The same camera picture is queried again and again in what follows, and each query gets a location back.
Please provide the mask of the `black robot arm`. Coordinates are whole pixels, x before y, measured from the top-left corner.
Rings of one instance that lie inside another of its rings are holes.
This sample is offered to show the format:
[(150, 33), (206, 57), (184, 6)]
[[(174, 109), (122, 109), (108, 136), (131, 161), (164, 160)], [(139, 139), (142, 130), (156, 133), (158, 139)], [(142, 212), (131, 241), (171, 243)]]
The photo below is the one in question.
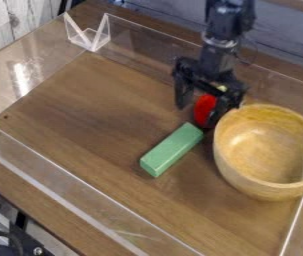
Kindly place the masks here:
[(255, 0), (206, 0), (206, 29), (198, 59), (176, 59), (172, 77), (175, 104), (183, 109), (200, 90), (194, 106), (194, 120), (203, 129), (242, 104), (249, 86), (234, 73), (242, 37), (255, 22)]

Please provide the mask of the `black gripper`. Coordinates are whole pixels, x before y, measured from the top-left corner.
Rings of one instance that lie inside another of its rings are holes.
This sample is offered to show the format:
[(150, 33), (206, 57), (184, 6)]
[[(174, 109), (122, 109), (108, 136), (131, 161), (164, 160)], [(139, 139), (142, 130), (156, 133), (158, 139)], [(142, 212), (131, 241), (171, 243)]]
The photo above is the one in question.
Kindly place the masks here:
[(214, 128), (223, 115), (241, 106), (249, 86), (237, 79), (233, 71), (214, 75), (206, 73), (199, 61), (188, 57), (176, 59), (171, 75), (175, 81), (175, 104), (179, 109), (188, 105), (195, 89), (215, 96), (208, 100), (204, 122), (207, 128)]

